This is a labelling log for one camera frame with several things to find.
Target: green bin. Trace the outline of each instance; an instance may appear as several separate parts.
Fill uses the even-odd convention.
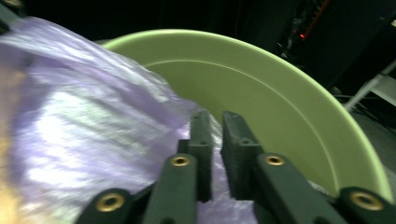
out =
[[[383,166],[358,124],[315,80],[275,55],[188,30],[131,34],[104,46],[163,76],[217,120],[223,110],[241,114],[264,150],[289,157],[332,195],[358,186],[392,202]]]

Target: trash bag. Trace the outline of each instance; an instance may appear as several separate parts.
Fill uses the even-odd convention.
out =
[[[37,18],[0,36],[0,80],[6,187],[28,223],[73,223],[104,189],[152,184],[202,110],[133,60]],[[214,199],[199,203],[198,223],[255,223],[251,203],[230,198],[213,118],[212,135]]]

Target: dark floor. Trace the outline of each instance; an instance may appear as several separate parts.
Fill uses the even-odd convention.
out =
[[[396,133],[368,116],[352,112],[352,117],[366,133],[385,166],[396,202]]]

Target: green plastic bucket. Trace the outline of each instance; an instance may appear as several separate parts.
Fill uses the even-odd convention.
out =
[[[383,166],[354,119],[316,81],[275,55],[187,30],[131,34],[104,46],[160,74],[217,120],[223,110],[241,114],[264,150],[289,157],[332,195],[358,186],[392,201]]]

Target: trash can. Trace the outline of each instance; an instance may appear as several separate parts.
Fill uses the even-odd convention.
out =
[[[289,157],[331,195],[357,186],[392,201],[383,166],[354,119],[315,80],[275,55],[188,30],[126,35],[104,47],[163,76],[217,120],[223,110],[241,114],[264,150]]]

